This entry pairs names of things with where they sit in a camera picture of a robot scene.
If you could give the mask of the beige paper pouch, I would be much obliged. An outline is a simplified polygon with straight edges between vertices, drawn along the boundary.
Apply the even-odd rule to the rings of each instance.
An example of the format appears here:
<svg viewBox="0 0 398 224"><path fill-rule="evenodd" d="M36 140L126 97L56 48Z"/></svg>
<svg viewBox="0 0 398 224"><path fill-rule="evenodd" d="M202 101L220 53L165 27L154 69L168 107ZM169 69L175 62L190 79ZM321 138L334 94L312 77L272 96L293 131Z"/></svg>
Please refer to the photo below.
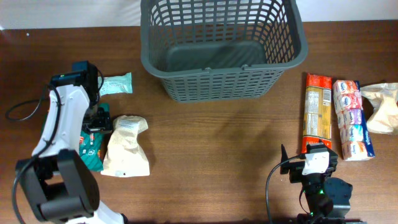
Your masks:
<svg viewBox="0 0 398 224"><path fill-rule="evenodd" d="M138 143L138 135L148 129L145 118L122 115L113 121L103 160L101 175L111 177L144 177L150 175L150 164Z"/></svg>

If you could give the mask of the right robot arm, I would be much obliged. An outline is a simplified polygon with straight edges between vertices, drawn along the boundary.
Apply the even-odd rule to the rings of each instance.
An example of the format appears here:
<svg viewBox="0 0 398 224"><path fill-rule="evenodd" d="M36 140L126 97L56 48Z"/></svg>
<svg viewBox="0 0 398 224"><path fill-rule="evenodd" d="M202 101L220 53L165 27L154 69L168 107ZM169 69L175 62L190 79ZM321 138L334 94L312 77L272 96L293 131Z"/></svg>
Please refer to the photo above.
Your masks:
<svg viewBox="0 0 398 224"><path fill-rule="evenodd" d="M300 183L301 197L305 197L308 211L296 217L296 223L362 223L362 220L347 219L351 209L353 186L342 179L332 177L338 164L338 155L324 143L307 145L307 150L296 158L289 158L281 147L280 173L288 174L292 184Z"/></svg>

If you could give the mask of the mint green snack packet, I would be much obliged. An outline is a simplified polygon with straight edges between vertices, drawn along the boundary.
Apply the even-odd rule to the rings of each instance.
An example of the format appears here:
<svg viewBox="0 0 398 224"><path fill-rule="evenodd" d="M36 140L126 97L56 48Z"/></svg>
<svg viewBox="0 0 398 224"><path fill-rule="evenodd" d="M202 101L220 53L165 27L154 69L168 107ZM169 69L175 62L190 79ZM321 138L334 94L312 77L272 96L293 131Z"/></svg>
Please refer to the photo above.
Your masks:
<svg viewBox="0 0 398 224"><path fill-rule="evenodd" d="M98 77L99 93L101 96L118 93L133 93L132 74L122 76Z"/></svg>

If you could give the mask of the green coffee sachet bag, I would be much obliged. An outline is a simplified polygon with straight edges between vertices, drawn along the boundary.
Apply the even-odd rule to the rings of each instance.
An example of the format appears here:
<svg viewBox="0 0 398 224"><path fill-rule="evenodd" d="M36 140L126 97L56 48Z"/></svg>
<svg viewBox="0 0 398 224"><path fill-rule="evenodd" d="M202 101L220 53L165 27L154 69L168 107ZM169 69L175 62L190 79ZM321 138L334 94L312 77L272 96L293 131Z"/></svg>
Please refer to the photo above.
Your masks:
<svg viewBox="0 0 398 224"><path fill-rule="evenodd" d="M32 152L33 156L45 147L53 132L57 114L57 106L54 106L54 104L50 105L44 130L42 131L38 145ZM100 150L104 133L84 131L82 125L83 110L62 109L56 135L49 148L39 157L57 155L62 149L73 150L78 153L89 170L95 172L102 171L103 162L100 158Z"/></svg>

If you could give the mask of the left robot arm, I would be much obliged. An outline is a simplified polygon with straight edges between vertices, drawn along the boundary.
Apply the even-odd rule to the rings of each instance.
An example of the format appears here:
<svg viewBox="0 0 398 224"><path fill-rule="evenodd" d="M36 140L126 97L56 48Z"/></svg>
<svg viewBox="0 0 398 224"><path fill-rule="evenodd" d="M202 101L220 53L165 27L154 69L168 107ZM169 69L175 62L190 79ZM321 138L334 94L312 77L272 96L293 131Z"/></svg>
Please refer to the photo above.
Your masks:
<svg viewBox="0 0 398 224"><path fill-rule="evenodd" d="M110 133L113 129L109 112L98 106L103 82L95 65L81 61L46 84L50 106L40 140L31 157L16 164L11 200L20 223L24 219L17 205L18 187L40 222L128 222L124 214L100 200L98 183L79 155L82 131Z"/></svg>

